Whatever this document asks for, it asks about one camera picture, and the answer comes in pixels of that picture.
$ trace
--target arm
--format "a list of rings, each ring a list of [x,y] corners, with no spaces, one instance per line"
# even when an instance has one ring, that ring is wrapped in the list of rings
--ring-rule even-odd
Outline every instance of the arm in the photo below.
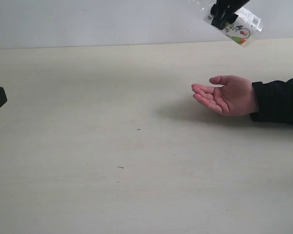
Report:
[[[259,108],[258,113],[251,114],[253,121],[293,125],[293,79],[252,85]]]

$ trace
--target white table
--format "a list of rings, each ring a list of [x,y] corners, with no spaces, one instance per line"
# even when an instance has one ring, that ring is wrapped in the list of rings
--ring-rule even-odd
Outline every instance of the white table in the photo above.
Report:
[[[292,78],[293,39],[0,50],[0,234],[293,234],[293,128],[191,97],[227,74]]]

